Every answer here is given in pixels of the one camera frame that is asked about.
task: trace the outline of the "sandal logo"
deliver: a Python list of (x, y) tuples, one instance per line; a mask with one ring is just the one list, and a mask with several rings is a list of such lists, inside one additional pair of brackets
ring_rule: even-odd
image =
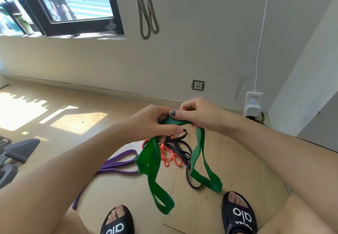
[(107, 230), (106, 234), (116, 234), (124, 230), (123, 223), (116, 224), (112, 229)]
[(243, 210), (242, 211), (239, 210), (237, 207), (235, 207), (233, 209), (233, 213), (234, 213), (234, 215), (242, 216), (243, 217), (243, 221), (236, 221), (235, 222), (236, 224), (245, 225), (245, 226), (247, 226), (248, 228), (250, 228), (252, 230), (252, 228), (248, 224), (245, 223), (245, 220), (247, 220), (249, 223), (252, 222), (252, 218), (251, 218), (250, 214), (248, 214), (247, 212), (243, 212)]

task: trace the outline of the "right hand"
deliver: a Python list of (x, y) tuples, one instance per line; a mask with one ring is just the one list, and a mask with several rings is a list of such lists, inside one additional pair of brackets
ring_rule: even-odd
[(180, 110), (172, 110), (169, 115), (174, 119), (188, 120), (199, 127), (226, 135), (226, 124), (234, 114), (219, 108), (203, 97), (198, 97), (182, 103)]

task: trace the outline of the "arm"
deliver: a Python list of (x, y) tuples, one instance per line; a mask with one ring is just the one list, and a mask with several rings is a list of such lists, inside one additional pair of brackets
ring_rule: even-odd
[(183, 132), (176, 125), (158, 124), (169, 110), (150, 105), (1, 189), (2, 232), (51, 233), (97, 170), (120, 147)]
[(174, 118), (233, 138), (338, 230), (338, 153), (229, 113), (203, 98), (187, 101), (180, 109)]

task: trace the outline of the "green resistance band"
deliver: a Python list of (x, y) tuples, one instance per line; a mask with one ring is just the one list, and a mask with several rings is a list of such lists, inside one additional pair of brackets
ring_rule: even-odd
[[(167, 117), (166, 119), (160, 121), (160, 124), (163, 125), (186, 125), (191, 124), (190, 121), (181, 121), (173, 119), (172, 117)], [(222, 190), (222, 182), (219, 177), (211, 171), (209, 165), (207, 164), (204, 156), (204, 139), (205, 139), (205, 131), (204, 128), (196, 129), (196, 137), (197, 137), (197, 146), (192, 152), (191, 160), (190, 160), (190, 176), (194, 178), (201, 184), (204, 184), (208, 188), (212, 189), (215, 192), (220, 192)], [(204, 166), (206, 172), (210, 179), (202, 176), (199, 172), (195, 170), (195, 163), (201, 154), (203, 155)], [(145, 147), (143, 148), (140, 155), (135, 160), (139, 168), (140, 174), (146, 174), (148, 176), (148, 184), (150, 188), (150, 192), (154, 198), (155, 204), (157, 208), (163, 214), (169, 214), (171, 209), (174, 208), (175, 203), (172, 200), (171, 196), (164, 190), (160, 185), (156, 182), (156, 177), (158, 174), (159, 166), (161, 164), (161, 153), (159, 150), (159, 137), (151, 138)]]

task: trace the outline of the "left hand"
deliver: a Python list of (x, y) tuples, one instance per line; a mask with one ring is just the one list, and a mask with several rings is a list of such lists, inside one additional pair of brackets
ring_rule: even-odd
[(149, 105), (125, 121), (132, 141), (141, 141), (159, 135), (175, 135), (183, 133), (178, 125), (160, 125), (158, 121), (169, 115), (171, 108)]

